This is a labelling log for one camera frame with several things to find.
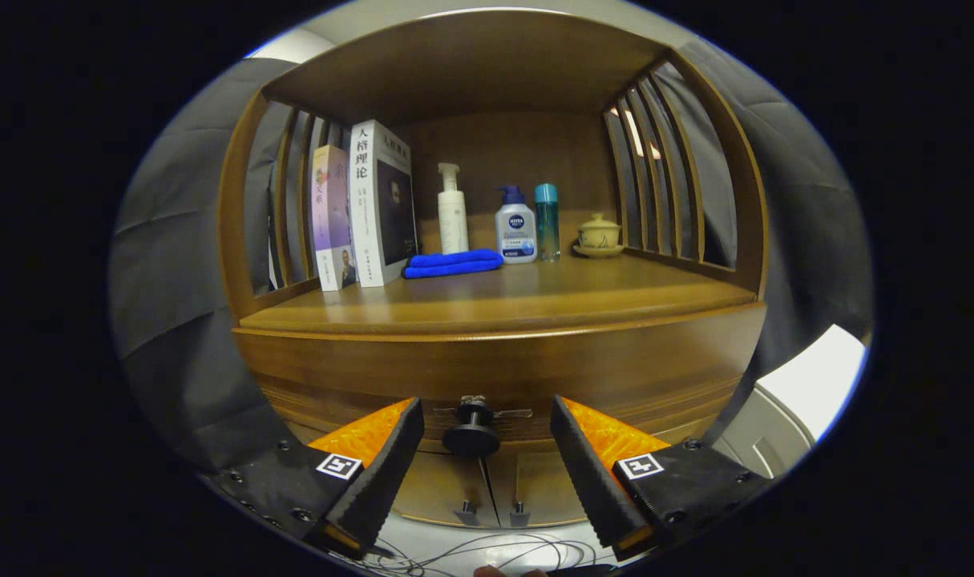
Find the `book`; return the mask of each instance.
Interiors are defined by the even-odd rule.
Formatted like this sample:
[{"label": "book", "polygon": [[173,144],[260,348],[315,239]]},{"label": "book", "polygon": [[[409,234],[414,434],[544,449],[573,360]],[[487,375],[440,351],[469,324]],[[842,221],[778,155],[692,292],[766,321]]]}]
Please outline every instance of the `book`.
[{"label": "book", "polygon": [[358,280],[348,211],[348,153],[335,146],[312,152],[312,255],[323,291]]},{"label": "book", "polygon": [[349,204],[362,286],[402,276],[419,253],[412,200],[412,152],[376,120],[351,127]]}]

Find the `teacup lid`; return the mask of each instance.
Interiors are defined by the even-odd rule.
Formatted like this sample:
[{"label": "teacup lid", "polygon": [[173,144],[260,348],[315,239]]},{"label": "teacup lid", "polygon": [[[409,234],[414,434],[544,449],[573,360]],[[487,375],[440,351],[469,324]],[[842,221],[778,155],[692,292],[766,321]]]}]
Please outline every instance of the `teacup lid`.
[{"label": "teacup lid", "polygon": [[594,212],[592,215],[590,215],[590,219],[591,220],[589,222],[579,225],[579,230],[590,230],[594,228],[622,228],[618,223],[613,223],[611,220],[605,220],[604,213],[601,212]]}]

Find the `teal bottle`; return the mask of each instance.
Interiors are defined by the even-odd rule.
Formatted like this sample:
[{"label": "teal bottle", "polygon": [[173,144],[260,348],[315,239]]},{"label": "teal bottle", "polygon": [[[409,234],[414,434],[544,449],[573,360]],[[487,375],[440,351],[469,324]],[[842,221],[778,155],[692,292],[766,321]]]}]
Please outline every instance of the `teal bottle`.
[{"label": "teal bottle", "polygon": [[557,187],[544,183],[535,188],[537,200],[537,242],[540,259],[553,263],[561,257],[561,242],[557,234]]}]

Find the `wire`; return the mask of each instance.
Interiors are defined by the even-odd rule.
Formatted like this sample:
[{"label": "wire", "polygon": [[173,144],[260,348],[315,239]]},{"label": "wire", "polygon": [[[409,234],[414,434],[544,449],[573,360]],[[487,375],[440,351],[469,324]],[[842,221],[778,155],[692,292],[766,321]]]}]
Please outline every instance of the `wire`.
[{"label": "wire", "polygon": [[[376,558],[374,559],[368,559],[368,561],[366,561],[366,559],[363,559],[361,562],[355,562],[354,559],[347,559],[344,558],[344,556],[340,556],[340,555],[335,555],[335,556],[339,556],[340,559],[344,559],[344,561],[348,563],[352,563],[352,565],[362,567],[362,569],[365,569],[377,575],[383,575],[385,577],[426,577],[427,571],[432,573],[438,573],[440,575],[445,575],[446,577],[456,577],[455,575],[447,571],[435,569],[435,567],[428,567],[428,566],[431,565],[432,563],[437,563],[438,561],[440,561],[440,559],[450,558],[450,556],[454,556],[454,555],[467,554],[467,552],[472,552],[472,551],[484,551],[484,549],[493,549],[497,547],[516,547],[516,545],[537,544],[537,547],[528,549],[528,551],[523,551],[522,554],[512,556],[512,558],[509,559],[508,561],[505,561],[504,563],[498,565],[497,566],[498,569],[508,565],[509,563],[515,562],[517,559],[522,558],[522,556],[524,555],[531,554],[531,552],[538,551],[538,549],[542,549],[545,547],[551,547],[552,549],[554,549],[554,552],[557,555],[557,564],[554,566],[554,570],[560,569],[561,565],[563,565],[563,562],[567,562],[568,559],[563,559],[563,556],[561,555],[561,551],[557,547],[557,545],[564,545],[564,547],[566,547],[567,549],[575,549],[575,551],[578,552],[579,554],[578,559],[576,559],[576,562],[573,563],[571,567],[578,567],[586,559],[586,551],[583,551],[583,548],[588,548],[590,550],[590,555],[592,555],[592,561],[590,563],[592,565],[596,565],[597,551],[592,547],[592,545],[575,539],[557,539],[553,535],[549,535],[546,533],[542,535],[543,537],[541,536],[541,534],[530,534],[530,533],[498,533],[493,535],[484,535],[483,537],[477,537],[475,539],[469,539],[468,541],[459,543],[458,545],[455,545],[454,547],[447,549],[447,551],[443,552],[442,554],[433,555],[428,559],[424,559],[424,561],[416,561],[416,559],[409,558],[409,556],[405,554],[405,551],[402,551],[402,549],[396,547],[396,545],[390,543],[385,539],[379,539],[378,541],[382,542],[385,545],[385,547],[396,552],[396,554],[398,554],[397,559],[389,559],[384,554],[380,554],[380,555],[376,555]],[[528,537],[530,539],[535,539],[535,541],[516,541],[513,543],[497,543],[493,545],[483,545],[483,547],[464,548],[478,541],[483,541],[483,540],[496,538],[496,537],[516,537],[516,536]]]},{"label": "wire", "polygon": [[[523,552],[523,554],[518,554],[516,556],[513,556],[513,558],[509,559],[508,561],[506,561],[504,563],[501,563],[501,565],[498,565],[497,567],[498,567],[498,569],[501,569],[501,567],[504,567],[505,565],[508,565],[509,563],[515,561],[516,559],[520,558],[520,556],[531,554],[533,551],[537,551],[537,549],[542,549],[542,548],[545,548],[547,546],[548,545],[540,545],[540,547],[533,547],[529,551]],[[561,567],[561,558],[557,559],[557,565],[554,566],[554,571],[557,571],[557,569],[559,569],[559,567]]]}]

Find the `purple book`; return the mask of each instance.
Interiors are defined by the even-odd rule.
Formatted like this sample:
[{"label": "purple book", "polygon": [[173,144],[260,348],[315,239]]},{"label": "purple book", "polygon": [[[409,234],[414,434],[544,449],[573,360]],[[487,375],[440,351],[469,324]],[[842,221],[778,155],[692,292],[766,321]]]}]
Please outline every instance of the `purple book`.
[{"label": "purple book", "polygon": [[334,146],[312,153],[312,253],[323,291],[358,280],[348,209],[348,153]]}]

